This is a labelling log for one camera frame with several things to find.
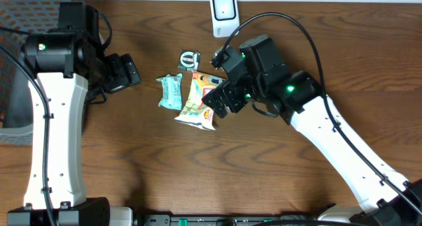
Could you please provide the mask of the yellow snack bag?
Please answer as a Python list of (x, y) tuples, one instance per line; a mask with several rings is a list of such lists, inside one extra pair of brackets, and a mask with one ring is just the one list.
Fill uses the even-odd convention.
[(202, 130), (215, 131), (212, 124), (214, 110), (204, 104), (202, 98), (223, 81), (223, 78), (194, 71), (188, 99), (174, 120)]

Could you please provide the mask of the green Zam-Buk tin box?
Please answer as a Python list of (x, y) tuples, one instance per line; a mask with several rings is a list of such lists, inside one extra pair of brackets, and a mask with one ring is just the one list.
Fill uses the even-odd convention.
[(181, 71), (197, 71), (200, 65), (199, 51), (181, 50), (178, 69)]

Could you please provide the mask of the pale green wet wipes pack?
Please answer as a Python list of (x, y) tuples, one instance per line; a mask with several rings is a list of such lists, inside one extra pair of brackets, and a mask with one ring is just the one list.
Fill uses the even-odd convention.
[(162, 84), (162, 98), (158, 104), (159, 107), (167, 109), (182, 110), (181, 81), (183, 74), (179, 73), (174, 76), (157, 78), (156, 80)]

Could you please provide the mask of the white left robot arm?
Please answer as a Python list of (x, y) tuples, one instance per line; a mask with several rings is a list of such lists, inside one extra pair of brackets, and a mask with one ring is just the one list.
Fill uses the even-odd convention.
[(82, 176), (84, 108), (97, 97), (140, 83), (129, 54), (105, 55), (99, 22), (83, 2), (63, 2), (56, 28), (30, 33), (19, 69), (29, 81), (33, 111), (32, 166), (24, 204), (9, 225), (136, 225), (130, 207), (89, 198)]

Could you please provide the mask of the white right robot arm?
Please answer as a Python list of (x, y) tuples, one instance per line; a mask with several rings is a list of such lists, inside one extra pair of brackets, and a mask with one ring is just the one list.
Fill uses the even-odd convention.
[(389, 166), (352, 129), (309, 73), (291, 73), (273, 40), (261, 35), (217, 50), (214, 66), (227, 79), (203, 97), (219, 117), (248, 103), (266, 106), (314, 144), (337, 170), (358, 205), (330, 206), (315, 218), (319, 225), (420, 225), (421, 182), (411, 183)]

